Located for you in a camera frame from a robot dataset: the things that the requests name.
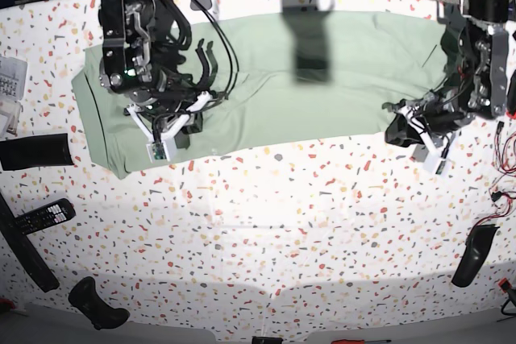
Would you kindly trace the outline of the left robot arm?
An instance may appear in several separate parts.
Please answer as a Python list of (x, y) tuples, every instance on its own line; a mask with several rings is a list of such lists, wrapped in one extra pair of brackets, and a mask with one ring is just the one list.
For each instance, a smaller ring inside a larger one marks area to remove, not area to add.
[(495, 119), (515, 110), (507, 64), (507, 23), (515, 0), (459, 0), (444, 10), (443, 21), (456, 39), (454, 64), (438, 86), (414, 100), (385, 103), (395, 115), (385, 141), (398, 147), (439, 147), (475, 118)]

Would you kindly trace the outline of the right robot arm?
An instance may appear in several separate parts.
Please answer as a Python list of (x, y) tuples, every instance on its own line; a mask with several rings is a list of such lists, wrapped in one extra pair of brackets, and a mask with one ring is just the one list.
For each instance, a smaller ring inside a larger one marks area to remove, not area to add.
[(212, 90), (218, 63), (213, 44), (195, 49), (201, 75), (180, 73), (181, 52), (192, 44), (191, 26), (172, 0), (100, 0), (102, 27), (99, 81), (105, 96), (123, 96), (130, 105), (108, 113), (131, 116), (148, 130), (151, 149), (160, 154), (166, 137), (186, 149), (203, 129), (202, 109), (219, 94)]

